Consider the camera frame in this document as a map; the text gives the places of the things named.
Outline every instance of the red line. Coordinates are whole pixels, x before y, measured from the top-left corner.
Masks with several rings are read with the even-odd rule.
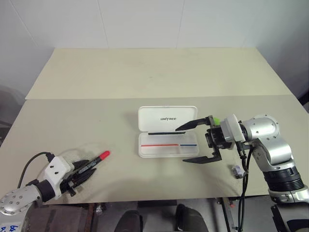
[[[140,146],[178,146],[178,144],[150,144],[150,145],[140,145]]]

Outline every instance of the red marker cap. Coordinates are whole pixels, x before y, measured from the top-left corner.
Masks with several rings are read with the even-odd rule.
[[[104,151],[101,155],[100,155],[100,159],[104,160],[106,157],[108,157],[110,155],[110,151]]]

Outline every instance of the blue line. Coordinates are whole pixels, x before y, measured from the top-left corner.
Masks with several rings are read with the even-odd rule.
[[[197,146],[197,144],[180,144],[180,146]]]

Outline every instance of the marker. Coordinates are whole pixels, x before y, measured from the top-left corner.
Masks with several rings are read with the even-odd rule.
[[[88,162],[87,164],[85,164],[84,166],[82,166],[76,174],[81,174],[91,168],[93,168],[94,166],[96,166],[98,163],[100,163],[102,160],[104,160],[106,157],[108,157],[110,155],[110,151],[104,151],[101,155],[99,155],[98,157],[96,157],[95,159],[93,159],[92,161]]]
[[[140,146],[197,146],[197,144],[149,144]]]

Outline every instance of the green object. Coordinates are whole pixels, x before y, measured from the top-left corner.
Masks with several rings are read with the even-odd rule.
[[[213,117],[213,121],[216,126],[220,125],[220,119],[218,119],[217,117]]]

